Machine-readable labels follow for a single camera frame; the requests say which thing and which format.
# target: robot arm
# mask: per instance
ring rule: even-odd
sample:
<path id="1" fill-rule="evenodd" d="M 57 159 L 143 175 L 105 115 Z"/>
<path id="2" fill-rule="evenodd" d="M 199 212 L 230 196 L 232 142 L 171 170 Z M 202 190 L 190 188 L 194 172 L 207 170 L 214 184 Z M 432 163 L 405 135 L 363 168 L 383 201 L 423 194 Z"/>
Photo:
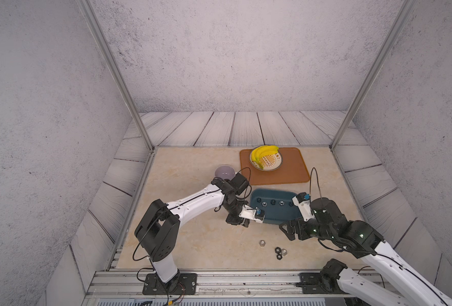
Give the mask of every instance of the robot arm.
<path id="1" fill-rule="evenodd" d="M 299 194 L 302 200 L 305 194 Z M 452 299 L 434 287 L 405 260 L 403 260 L 384 240 L 382 235 L 364 221 L 347 221 L 338 206 L 327 198 L 313 202 L 304 200 L 299 205 L 308 206 L 312 217 L 298 218 L 279 225 L 289 240 L 318 238 L 330 240 L 340 250 L 362 259 L 386 278 L 406 299 L 371 283 L 354 273 L 343 263 L 330 260 L 321 270 L 324 288 L 327 291 L 337 286 L 344 292 L 355 295 L 372 306 L 413 305 L 452 306 Z"/>
<path id="2" fill-rule="evenodd" d="M 171 252 L 178 230 L 185 223 L 221 205 L 229 212 L 226 218 L 229 224 L 248 227 L 250 220 L 263 223 L 263 210 L 253 209 L 247 201 L 237 198 L 247 186 L 247 179 L 237 173 L 232 180 L 216 178 L 204 189 L 183 199 L 168 203 L 158 199 L 149 205 L 134 235 L 149 254 L 151 264 L 167 291 L 175 289 L 180 277 Z"/>

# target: blue tray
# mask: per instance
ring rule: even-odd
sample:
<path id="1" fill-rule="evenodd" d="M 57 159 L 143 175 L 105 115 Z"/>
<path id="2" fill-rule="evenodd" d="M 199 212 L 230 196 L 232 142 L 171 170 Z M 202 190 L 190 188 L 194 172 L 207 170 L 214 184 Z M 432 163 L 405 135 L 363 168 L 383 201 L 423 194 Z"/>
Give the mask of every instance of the blue tray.
<path id="1" fill-rule="evenodd" d="M 295 196 L 296 194 L 291 192 L 259 188 L 251 193 L 250 206 L 265 211 L 263 223 L 281 224 L 302 217 L 299 208 L 292 202 Z"/>

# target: plate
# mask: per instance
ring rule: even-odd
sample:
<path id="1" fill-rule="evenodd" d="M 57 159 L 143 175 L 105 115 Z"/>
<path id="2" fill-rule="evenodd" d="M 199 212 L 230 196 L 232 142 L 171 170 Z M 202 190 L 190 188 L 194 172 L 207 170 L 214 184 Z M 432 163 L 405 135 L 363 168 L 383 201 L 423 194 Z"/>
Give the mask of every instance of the plate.
<path id="1" fill-rule="evenodd" d="M 251 152 L 250 152 L 250 158 L 249 158 L 250 163 L 255 168 L 257 168 L 258 170 L 261 170 L 261 171 L 273 171 L 273 170 L 277 169 L 278 167 L 280 167 L 282 165 L 282 155 L 280 155 L 280 153 L 277 152 L 275 154 L 266 155 L 266 156 L 263 156 L 262 158 L 260 158 L 260 163 L 263 166 L 263 169 L 262 169 L 257 164 L 257 162 L 254 162 L 254 161 L 251 160 Z"/>

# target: gray textured wall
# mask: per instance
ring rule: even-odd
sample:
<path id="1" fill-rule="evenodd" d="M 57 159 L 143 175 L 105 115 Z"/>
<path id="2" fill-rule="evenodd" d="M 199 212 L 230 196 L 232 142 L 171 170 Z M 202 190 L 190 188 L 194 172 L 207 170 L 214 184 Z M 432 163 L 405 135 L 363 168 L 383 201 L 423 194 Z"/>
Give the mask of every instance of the gray textured wall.
<path id="1" fill-rule="evenodd" d="M 75 0 L 0 0 L 0 304 L 37 303 L 129 122 Z"/>
<path id="2" fill-rule="evenodd" d="M 452 0 L 417 4 L 355 122 L 452 265 Z"/>
<path id="3" fill-rule="evenodd" d="M 92 0 L 139 111 L 344 110 L 401 0 Z"/>

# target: bunch of bananas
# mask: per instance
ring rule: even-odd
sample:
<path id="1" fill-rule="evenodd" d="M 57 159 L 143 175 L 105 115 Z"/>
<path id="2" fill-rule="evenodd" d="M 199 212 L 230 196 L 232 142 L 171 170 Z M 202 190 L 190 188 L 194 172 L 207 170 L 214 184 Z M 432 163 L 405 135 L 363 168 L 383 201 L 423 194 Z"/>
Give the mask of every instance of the bunch of bananas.
<path id="1" fill-rule="evenodd" d="M 262 145 L 251 152 L 251 160 L 256 162 L 258 166 L 263 169 L 263 165 L 260 163 L 260 158 L 267 155 L 273 155 L 279 152 L 279 147 L 276 145 Z"/>

